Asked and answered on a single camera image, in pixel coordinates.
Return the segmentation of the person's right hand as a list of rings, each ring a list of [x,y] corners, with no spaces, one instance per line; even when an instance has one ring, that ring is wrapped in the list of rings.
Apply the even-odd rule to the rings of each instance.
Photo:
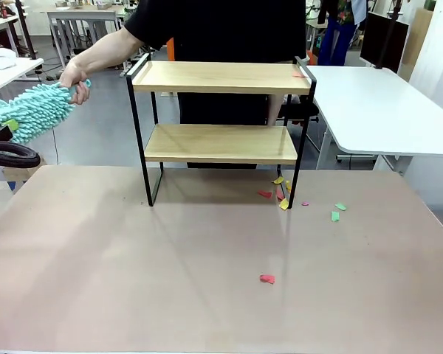
[[[81,105],[88,100],[90,95],[89,87],[86,85],[88,73],[87,62],[82,58],[74,57],[61,74],[59,78],[61,87],[75,90],[70,101],[71,104]]]

